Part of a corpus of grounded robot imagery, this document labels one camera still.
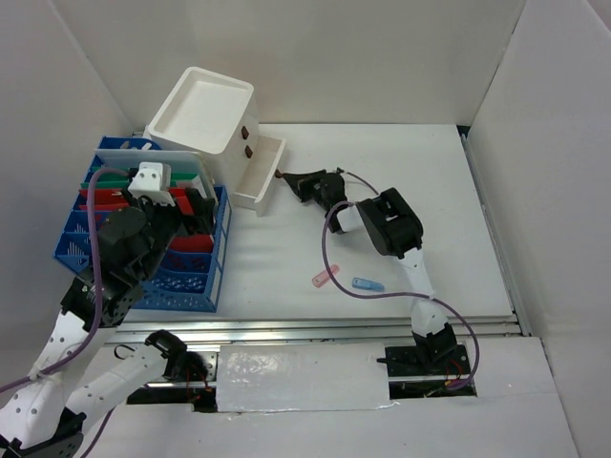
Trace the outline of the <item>red file folder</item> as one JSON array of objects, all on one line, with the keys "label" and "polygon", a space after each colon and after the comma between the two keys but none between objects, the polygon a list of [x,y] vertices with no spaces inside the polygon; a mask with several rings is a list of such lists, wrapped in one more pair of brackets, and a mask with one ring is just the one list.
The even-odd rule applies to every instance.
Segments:
[{"label": "red file folder", "polygon": [[[184,215],[193,215],[184,189],[172,189],[170,193]],[[128,190],[88,186],[79,191],[79,196],[84,201],[77,205],[77,209],[85,214],[87,234],[96,242],[101,255],[127,258],[162,253],[154,251],[151,240],[143,234],[144,216],[128,203],[128,199],[133,198]],[[212,234],[176,237],[169,247],[180,253],[210,253],[212,248]]]}]

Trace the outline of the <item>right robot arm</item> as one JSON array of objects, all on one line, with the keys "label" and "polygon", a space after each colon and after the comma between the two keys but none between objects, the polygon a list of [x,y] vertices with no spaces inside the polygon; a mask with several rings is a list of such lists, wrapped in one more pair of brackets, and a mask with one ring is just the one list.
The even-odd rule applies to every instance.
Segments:
[{"label": "right robot arm", "polygon": [[275,177],[283,179],[300,202],[313,201],[325,211],[321,244],[326,270],[330,269],[327,236],[361,228],[380,256],[396,261],[411,287],[403,296],[408,300],[416,363],[424,372],[436,373],[448,363],[457,340],[446,316],[448,308],[434,297],[426,270],[423,224],[394,188],[350,202],[345,173],[342,169],[305,174],[277,171]]}]

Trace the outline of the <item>green clip file folder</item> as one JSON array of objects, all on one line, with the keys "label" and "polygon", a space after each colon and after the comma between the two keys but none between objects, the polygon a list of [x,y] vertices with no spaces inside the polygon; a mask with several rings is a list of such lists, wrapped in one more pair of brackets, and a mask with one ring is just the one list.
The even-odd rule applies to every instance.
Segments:
[{"label": "green clip file folder", "polygon": [[[128,190],[128,186],[137,172],[137,168],[123,170],[123,175],[119,172],[104,172],[95,182],[96,189]],[[204,197],[210,197],[211,193],[206,190],[200,175],[194,172],[174,173],[171,168],[171,183],[169,192],[172,189],[196,188]]]}]

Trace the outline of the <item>white foam drawer box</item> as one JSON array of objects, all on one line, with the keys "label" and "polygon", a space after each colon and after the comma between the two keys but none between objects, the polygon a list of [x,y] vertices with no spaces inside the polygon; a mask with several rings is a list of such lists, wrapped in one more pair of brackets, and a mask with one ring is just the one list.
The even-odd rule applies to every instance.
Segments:
[{"label": "white foam drawer box", "polygon": [[252,84],[189,67],[145,132],[166,150],[199,153],[232,203],[258,217],[265,214],[286,140],[260,131]]}]

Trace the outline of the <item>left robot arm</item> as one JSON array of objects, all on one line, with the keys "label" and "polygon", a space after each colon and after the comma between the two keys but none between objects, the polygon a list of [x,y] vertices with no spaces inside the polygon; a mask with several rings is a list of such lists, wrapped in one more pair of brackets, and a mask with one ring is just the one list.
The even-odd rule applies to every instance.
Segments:
[{"label": "left robot arm", "polygon": [[4,457],[72,457],[92,427],[107,426],[115,408],[158,378],[205,383],[204,358],[161,329],[115,367],[81,381],[97,351],[143,297],[173,238],[188,227],[167,191],[123,192],[128,204],[95,221],[95,192],[87,193],[90,265],[74,277],[53,333],[24,383],[15,383],[1,409]]}]

